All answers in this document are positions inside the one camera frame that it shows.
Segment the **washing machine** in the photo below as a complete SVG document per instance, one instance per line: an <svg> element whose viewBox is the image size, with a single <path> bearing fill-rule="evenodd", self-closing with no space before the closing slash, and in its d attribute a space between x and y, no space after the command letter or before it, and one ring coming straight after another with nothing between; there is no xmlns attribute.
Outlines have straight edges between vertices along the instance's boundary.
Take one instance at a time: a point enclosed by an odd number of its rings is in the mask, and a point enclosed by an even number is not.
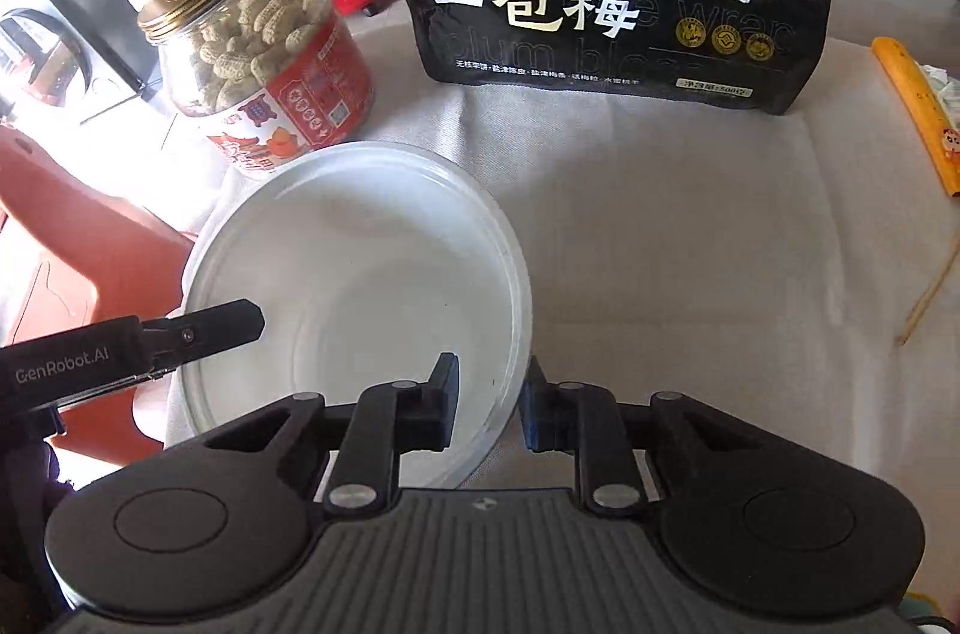
<svg viewBox="0 0 960 634"><path fill-rule="evenodd" d="M2 0L2 63L25 101L89 118L145 96L158 54L128 0Z"/></svg>

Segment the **white plastic bowl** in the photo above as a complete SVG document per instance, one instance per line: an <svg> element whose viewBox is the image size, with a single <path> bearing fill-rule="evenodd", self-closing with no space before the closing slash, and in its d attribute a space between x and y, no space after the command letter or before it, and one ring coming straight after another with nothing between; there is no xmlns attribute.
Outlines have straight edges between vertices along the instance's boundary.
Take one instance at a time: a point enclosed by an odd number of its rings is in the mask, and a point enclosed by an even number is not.
<svg viewBox="0 0 960 634"><path fill-rule="evenodd" d="M511 418L532 341L526 260L498 203L434 152L334 146L249 193L184 273L185 310L235 299L262 309L262 335L179 370L171 441L298 391L345 405L425 380L443 352L459 359L451 443L402 458L402 485L462 485Z"/></svg>

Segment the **peanut jar with gold lid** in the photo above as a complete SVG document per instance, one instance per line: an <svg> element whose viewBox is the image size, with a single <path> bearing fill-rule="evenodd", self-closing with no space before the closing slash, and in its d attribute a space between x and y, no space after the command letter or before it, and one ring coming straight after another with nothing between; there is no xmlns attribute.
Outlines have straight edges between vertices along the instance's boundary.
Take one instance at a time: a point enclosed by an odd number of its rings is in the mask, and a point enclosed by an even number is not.
<svg viewBox="0 0 960 634"><path fill-rule="evenodd" d="M244 174L340 145L373 105L332 0L148 0L137 23L172 104Z"/></svg>

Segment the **orange chair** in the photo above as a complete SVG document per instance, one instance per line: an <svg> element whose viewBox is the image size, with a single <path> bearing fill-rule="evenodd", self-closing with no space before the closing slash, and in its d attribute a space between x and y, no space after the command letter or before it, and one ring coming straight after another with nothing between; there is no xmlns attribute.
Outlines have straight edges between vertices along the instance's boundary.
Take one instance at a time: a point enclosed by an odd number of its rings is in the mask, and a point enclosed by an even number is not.
<svg viewBox="0 0 960 634"><path fill-rule="evenodd" d="M103 320L158 319L182 302L194 242L94 190L16 128L2 128L2 219L29 237L13 343Z"/></svg>

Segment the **white fringed table cloth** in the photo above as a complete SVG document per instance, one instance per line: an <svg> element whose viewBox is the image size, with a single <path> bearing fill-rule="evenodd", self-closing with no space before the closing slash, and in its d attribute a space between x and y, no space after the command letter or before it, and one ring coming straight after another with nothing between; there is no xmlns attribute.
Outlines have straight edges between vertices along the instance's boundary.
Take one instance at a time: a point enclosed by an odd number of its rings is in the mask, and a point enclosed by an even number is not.
<svg viewBox="0 0 960 634"><path fill-rule="evenodd" d="M958 231L903 102L833 40L782 117L434 83L409 24L358 37L368 141L470 172L526 255L548 375L680 390L884 478L918 507L919 592L958 597L958 270L895 338ZM506 424L472 486L558 485Z"/></svg>

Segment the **wooden stick with red tip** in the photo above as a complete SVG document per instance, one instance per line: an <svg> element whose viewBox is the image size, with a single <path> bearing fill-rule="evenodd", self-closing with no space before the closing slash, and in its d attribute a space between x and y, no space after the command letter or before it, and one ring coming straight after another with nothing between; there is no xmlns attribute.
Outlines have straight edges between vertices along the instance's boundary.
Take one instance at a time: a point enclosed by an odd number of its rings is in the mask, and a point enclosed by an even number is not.
<svg viewBox="0 0 960 634"><path fill-rule="evenodd" d="M911 312L908 313L907 320L905 320L905 325L900 331L900 335L895 338L896 346L905 346L910 338L913 336L913 333L918 328L918 325L921 324L921 320L924 319L924 315L928 312L931 307L932 301L934 301L935 296L939 294L939 291L944 286L949 274L952 271L953 265L957 262L958 252L960 252L960 239L958 237L953 237L952 243L950 244L949 253L947 253L946 260L942 263L942 267L939 268L937 274L934 276L934 280L929 283L929 286L924 289L923 294L919 296L918 301L914 304L914 307L911 309Z"/></svg>

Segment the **orange cartoon chopstick sleeve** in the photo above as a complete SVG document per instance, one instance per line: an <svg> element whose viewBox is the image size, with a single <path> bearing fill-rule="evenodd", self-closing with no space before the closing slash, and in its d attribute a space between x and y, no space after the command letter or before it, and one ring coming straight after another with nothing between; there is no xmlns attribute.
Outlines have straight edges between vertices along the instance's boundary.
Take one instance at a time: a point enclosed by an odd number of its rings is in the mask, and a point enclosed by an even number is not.
<svg viewBox="0 0 960 634"><path fill-rule="evenodd" d="M923 68L903 44L891 37L876 37L872 53L913 120L914 128L931 158L947 195L958 196L958 130L935 97Z"/></svg>

